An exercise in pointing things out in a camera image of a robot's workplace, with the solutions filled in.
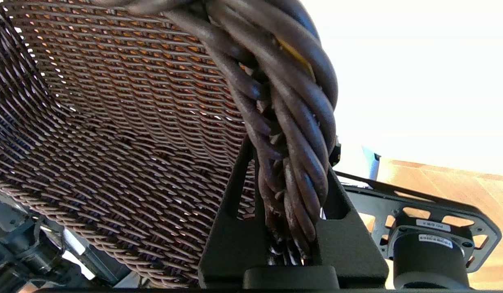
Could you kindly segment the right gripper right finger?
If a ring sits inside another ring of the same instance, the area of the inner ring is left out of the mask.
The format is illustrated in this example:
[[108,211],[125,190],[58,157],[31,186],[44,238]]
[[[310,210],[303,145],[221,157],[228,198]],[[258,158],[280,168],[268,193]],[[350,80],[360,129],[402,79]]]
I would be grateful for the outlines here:
[[339,287],[384,287],[386,261],[332,168],[327,181],[324,218],[315,226],[315,264],[333,267]]

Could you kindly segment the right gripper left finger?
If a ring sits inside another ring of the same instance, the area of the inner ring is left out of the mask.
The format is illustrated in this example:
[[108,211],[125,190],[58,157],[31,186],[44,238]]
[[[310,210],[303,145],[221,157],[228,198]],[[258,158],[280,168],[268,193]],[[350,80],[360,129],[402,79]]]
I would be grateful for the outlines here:
[[267,264],[265,211],[257,182],[253,219],[237,217],[248,166],[255,157],[255,147],[245,137],[199,263],[201,287],[244,287],[246,271]]

